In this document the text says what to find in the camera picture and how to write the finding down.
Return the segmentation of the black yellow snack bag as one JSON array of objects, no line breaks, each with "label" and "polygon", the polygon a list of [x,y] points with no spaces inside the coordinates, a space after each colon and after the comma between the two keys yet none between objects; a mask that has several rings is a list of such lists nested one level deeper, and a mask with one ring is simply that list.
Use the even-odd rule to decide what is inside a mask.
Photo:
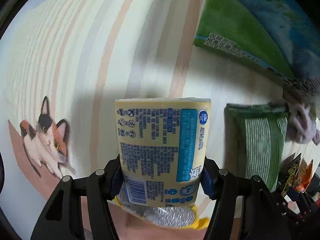
[{"label": "black yellow snack bag", "polygon": [[301,154],[293,158],[293,155],[289,157],[291,161],[286,163],[280,170],[277,181],[276,191],[285,197],[289,188],[293,185],[295,181],[296,174],[299,171]]}]

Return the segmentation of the cream blue tissue pack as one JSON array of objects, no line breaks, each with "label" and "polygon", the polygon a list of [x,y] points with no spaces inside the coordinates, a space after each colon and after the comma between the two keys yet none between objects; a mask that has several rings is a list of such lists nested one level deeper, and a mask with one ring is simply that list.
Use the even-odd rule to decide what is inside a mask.
[{"label": "cream blue tissue pack", "polygon": [[115,102],[121,169],[129,202],[192,206],[203,170],[209,99],[120,99]]}]

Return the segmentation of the orange snack bag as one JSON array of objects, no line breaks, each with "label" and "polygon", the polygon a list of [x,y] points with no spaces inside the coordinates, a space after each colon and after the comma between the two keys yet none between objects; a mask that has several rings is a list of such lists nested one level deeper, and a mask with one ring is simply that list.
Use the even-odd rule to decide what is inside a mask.
[{"label": "orange snack bag", "polygon": [[312,180],[313,160],[305,165],[296,175],[293,189],[296,192],[304,193]]}]

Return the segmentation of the yellow silver snack bag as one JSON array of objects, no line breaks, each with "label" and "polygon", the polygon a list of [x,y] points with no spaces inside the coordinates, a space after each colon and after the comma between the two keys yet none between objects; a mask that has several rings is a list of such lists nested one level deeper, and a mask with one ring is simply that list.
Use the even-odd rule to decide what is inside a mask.
[{"label": "yellow silver snack bag", "polygon": [[208,217],[200,218],[198,216],[196,205],[188,207],[149,207],[132,204],[129,202],[125,185],[121,187],[120,193],[113,201],[129,214],[162,228],[203,230],[208,228],[210,222]]}]

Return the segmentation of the dark green snack bag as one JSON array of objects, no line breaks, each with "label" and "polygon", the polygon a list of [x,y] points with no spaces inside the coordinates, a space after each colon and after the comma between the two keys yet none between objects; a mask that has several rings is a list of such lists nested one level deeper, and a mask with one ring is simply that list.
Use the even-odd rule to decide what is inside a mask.
[{"label": "dark green snack bag", "polygon": [[247,179],[258,175],[271,192],[275,191],[286,137],[287,107],[228,104],[226,110],[235,124],[236,175]]}]

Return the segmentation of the striped mat with cat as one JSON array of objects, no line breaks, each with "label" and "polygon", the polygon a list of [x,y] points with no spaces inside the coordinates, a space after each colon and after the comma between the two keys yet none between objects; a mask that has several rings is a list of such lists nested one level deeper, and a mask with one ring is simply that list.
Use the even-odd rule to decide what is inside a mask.
[{"label": "striped mat with cat", "polygon": [[195,46],[206,0],[29,0],[1,38],[1,206],[22,239],[60,179],[118,151],[115,101],[204,98],[206,155],[236,173],[228,104],[281,103],[271,72]]}]

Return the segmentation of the cardboard box with printed sides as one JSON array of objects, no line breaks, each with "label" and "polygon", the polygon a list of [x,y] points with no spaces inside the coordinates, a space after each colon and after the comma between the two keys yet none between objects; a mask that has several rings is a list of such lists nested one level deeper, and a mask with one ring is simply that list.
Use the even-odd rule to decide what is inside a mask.
[{"label": "cardboard box with printed sides", "polygon": [[295,0],[206,0],[194,44],[294,86],[319,78],[319,30]]}]

